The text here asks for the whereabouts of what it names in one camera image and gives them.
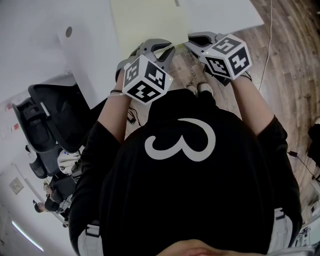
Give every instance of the white number 3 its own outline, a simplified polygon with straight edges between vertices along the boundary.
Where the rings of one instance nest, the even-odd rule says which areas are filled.
[[[156,150],[153,147],[153,143],[156,140],[156,137],[151,136],[148,139],[146,139],[144,143],[144,148],[148,156],[154,160],[164,160],[164,159],[173,157],[180,150],[182,150],[184,154],[194,162],[201,162],[207,159],[211,155],[211,153],[214,151],[216,146],[216,135],[214,130],[211,128],[210,125],[198,119],[182,118],[182,119],[179,119],[179,121],[185,121],[185,122],[189,122],[197,126],[200,126],[205,131],[206,136],[208,138],[208,145],[206,146],[206,148],[201,152],[194,151],[185,142],[184,137],[181,136],[179,141],[173,147],[166,150]]]

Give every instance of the cable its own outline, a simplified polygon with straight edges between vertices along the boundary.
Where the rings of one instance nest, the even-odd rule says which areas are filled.
[[[131,109],[129,109],[128,114],[134,119],[134,122],[138,121],[135,113],[134,113]]]
[[[245,73],[246,73],[246,75],[245,74],[241,74],[240,77],[248,78],[252,82],[252,77],[251,77],[250,73],[248,71],[246,71]]]
[[[270,25],[270,41],[269,41],[269,46],[268,46],[268,57],[266,58],[266,62],[265,62],[265,66],[264,66],[264,70],[263,70],[263,73],[262,73],[262,79],[261,79],[261,83],[260,83],[260,87],[259,87],[259,92],[260,92],[260,89],[261,89],[261,86],[262,86],[262,82],[264,81],[264,77],[265,77],[265,72],[266,72],[266,69],[267,69],[267,65],[268,65],[268,61],[269,61],[269,58],[270,58],[270,46],[271,46],[271,41],[272,41],[272,24],[273,24],[273,17],[272,17],[272,10],[274,8],[273,6],[273,3],[272,3],[272,0],[270,0],[270,3],[271,3],[271,8],[270,8],[270,19],[271,19],[271,25]]]
[[[140,123],[140,120],[139,120],[139,118],[138,118],[138,112],[137,112],[134,108],[132,108],[132,107],[129,107],[129,109],[132,110],[132,111],[135,111],[135,114],[133,113],[133,115],[136,115],[136,116],[134,116],[134,118],[137,120],[138,125],[139,125],[140,127],[142,127],[142,125],[141,125],[141,123]]]
[[[300,159],[299,156],[297,156],[297,158],[301,161],[301,163],[303,163],[303,165],[304,165],[305,168],[309,171],[309,173],[311,173],[312,178],[313,178],[314,180],[316,180],[316,181],[318,182],[318,184],[320,185],[320,180],[318,180],[318,179],[316,178],[316,176],[309,170],[309,168],[308,168],[308,167],[306,166],[306,164]]]
[[[312,179],[315,180],[319,186],[320,186],[320,180],[317,179],[317,177],[309,170],[309,168],[307,167],[307,165],[300,159],[300,157],[298,156],[297,152],[294,151],[290,151],[288,152],[288,155],[294,158],[298,158],[300,160],[301,163],[303,163],[303,165],[305,166],[305,168],[309,171],[309,173],[312,175]]]

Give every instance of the hair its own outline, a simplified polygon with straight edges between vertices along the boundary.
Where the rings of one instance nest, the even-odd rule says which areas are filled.
[[[42,213],[42,211],[39,209],[39,206],[35,200],[33,200],[34,209],[37,213]]]

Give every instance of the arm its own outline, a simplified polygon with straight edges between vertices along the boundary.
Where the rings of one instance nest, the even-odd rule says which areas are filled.
[[[48,184],[44,185],[45,190],[48,192],[47,195],[51,196],[53,194],[53,190],[51,189],[51,187]]]
[[[115,90],[122,89],[122,81],[123,74],[119,76]],[[99,220],[102,184],[124,141],[130,101],[127,96],[110,97],[106,101],[82,152],[82,175],[76,184],[69,214],[69,235],[77,254],[78,237],[88,224]]]
[[[122,91],[123,83],[124,71],[122,70],[114,89]],[[125,140],[128,110],[131,100],[127,95],[108,98],[98,118],[98,121],[120,143]]]
[[[255,85],[239,76],[231,82],[243,122],[259,135],[273,120],[274,114]]]
[[[292,221],[292,245],[301,229],[302,216],[300,190],[287,156],[287,132],[248,78],[240,76],[231,84],[242,119],[257,135],[269,163],[274,206],[282,208]]]
[[[62,195],[60,194],[60,192],[57,189],[55,191],[53,191],[52,194],[50,194],[49,198],[58,204],[61,204],[64,201]]]

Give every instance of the white cube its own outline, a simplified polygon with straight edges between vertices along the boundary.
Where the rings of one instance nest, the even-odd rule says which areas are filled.
[[[206,50],[201,60],[218,76],[235,80],[252,66],[247,44],[232,34]]]
[[[125,68],[122,92],[148,105],[164,96],[173,78],[144,55]]]

